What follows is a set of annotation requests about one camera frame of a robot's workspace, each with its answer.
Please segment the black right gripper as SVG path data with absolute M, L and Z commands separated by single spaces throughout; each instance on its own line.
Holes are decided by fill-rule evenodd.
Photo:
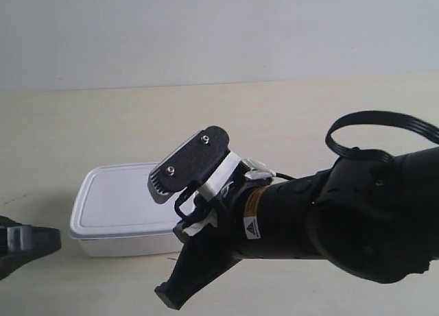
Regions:
M 179 310 L 197 292 L 250 258 L 244 232 L 244 204 L 250 180 L 229 179 L 220 192 L 206 200 L 192 187 L 174 202 L 180 221 L 173 232 L 183 243 L 169 279 L 154 292 L 166 307 Z

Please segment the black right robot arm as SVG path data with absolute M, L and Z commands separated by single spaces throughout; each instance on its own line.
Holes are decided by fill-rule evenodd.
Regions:
M 438 150 L 378 161 L 339 158 L 314 175 L 272 184 L 250 182 L 239 166 L 210 201 L 195 198 L 194 223 L 216 224 L 176 233 L 183 248 L 169 279 L 155 293 L 178 310 L 243 259 L 327 260 L 381 284 L 421 274 L 438 259 Z

